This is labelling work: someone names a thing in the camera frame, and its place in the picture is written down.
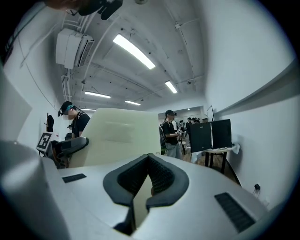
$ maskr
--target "fluorescent light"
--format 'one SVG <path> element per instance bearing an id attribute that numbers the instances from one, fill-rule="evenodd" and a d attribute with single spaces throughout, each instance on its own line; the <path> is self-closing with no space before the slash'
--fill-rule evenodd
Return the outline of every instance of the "fluorescent light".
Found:
<path id="1" fill-rule="evenodd" d="M 88 109 L 88 108 L 82 108 L 81 110 L 85 110 L 85 111 L 95 111 L 95 109 Z"/>
<path id="2" fill-rule="evenodd" d="M 144 53 L 142 53 L 136 46 L 134 46 L 131 42 L 129 42 L 126 38 L 118 34 L 113 40 L 114 43 L 118 44 L 126 51 L 130 52 L 134 55 L 139 61 L 145 64 L 149 69 L 153 69 L 155 67 L 154 63 L 151 62 L 149 58 L 146 57 Z"/>
<path id="3" fill-rule="evenodd" d="M 103 97 L 103 98 L 111 98 L 111 96 L 109 96 L 109 95 L 103 95 L 103 94 L 99 94 L 99 93 L 95 93 L 95 92 L 85 91 L 85 94 L 93 95 L 93 96 L 97 96 L 97 97 Z"/>
<path id="4" fill-rule="evenodd" d="M 173 93 L 177 93 L 177 90 L 174 88 L 170 81 L 165 82 L 165 84 L 169 87 L 169 89 L 171 89 Z"/>
<path id="5" fill-rule="evenodd" d="M 125 103 L 131 103 L 131 104 L 138 105 L 138 106 L 140 105 L 139 103 L 131 102 L 131 101 L 128 101 L 128 100 L 126 100 Z"/>

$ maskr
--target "white ceiling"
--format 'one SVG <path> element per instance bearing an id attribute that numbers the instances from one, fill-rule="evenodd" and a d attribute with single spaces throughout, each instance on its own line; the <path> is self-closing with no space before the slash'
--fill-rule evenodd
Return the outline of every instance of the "white ceiling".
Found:
<path id="1" fill-rule="evenodd" d="M 70 87 L 75 105 L 82 108 L 139 110 L 138 106 L 128 105 L 125 100 L 141 103 L 142 108 L 143 103 L 168 98 L 173 94 L 165 85 L 169 80 L 176 86 L 179 97 L 188 93 L 202 94 L 203 44 L 200 24 L 191 2 L 149 0 L 144 5 L 138 5 L 133 0 L 124 0 L 123 6 L 107 21 L 101 20 L 100 15 L 96 14 L 86 32 L 94 38 L 95 43 L 85 66 L 74 70 Z M 182 33 L 175 28 L 176 22 L 183 24 L 180 27 Z M 117 34 L 130 39 L 150 58 L 155 68 L 149 70 L 116 45 L 113 39 Z M 101 37 L 103 39 L 87 70 L 82 91 L 81 81 Z M 85 90 L 112 97 L 88 96 L 84 94 Z"/>

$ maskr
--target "gray pants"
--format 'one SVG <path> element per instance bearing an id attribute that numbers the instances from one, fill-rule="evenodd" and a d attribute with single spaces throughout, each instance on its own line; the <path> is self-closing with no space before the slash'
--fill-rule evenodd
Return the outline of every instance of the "gray pants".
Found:
<path id="1" fill-rule="evenodd" d="M 167 156 L 173 157 L 182 160 L 182 154 L 181 154 L 181 148 L 179 144 L 172 145 L 170 143 L 165 143 L 165 146 L 167 148 Z"/>

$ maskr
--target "black monitor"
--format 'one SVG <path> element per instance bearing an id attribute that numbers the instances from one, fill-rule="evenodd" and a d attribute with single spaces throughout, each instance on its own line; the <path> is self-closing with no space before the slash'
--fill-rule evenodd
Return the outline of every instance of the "black monitor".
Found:
<path id="1" fill-rule="evenodd" d="M 230 119 L 211 122 L 212 148 L 232 147 Z"/>
<path id="2" fill-rule="evenodd" d="M 210 123 L 191 124 L 191 152 L 211 149 Z"/>

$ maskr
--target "air conditioner unit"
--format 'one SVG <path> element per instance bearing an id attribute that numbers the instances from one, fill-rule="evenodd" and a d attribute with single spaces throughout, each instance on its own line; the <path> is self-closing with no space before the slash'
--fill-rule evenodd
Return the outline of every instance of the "air conditioner unit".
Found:
<path id="1" fill-rule="evenodd" d="M 91 36 L 64 28 L 57 36 L 56 63 L 68 69 L 82 67 L 93 43 Z"/>

